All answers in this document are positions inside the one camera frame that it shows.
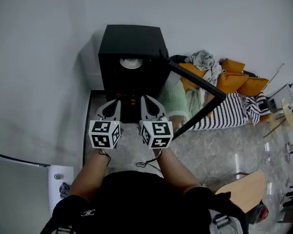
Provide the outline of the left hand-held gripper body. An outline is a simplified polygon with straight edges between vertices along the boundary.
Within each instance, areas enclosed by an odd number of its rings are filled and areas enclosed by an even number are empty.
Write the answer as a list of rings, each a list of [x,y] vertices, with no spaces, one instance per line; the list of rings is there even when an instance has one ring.
[[[93,148],[113,149],[121,137],[120,116],[96,115],[89,123],[88,135]]]

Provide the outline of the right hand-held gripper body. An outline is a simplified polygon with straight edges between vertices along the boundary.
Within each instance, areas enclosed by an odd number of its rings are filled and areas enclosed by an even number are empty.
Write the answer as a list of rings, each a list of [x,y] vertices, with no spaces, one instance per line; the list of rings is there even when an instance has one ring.
[[[143,116],[140,127],[140,136],[149,149],[167,148],[173,139],[172,122],[166,115]]]

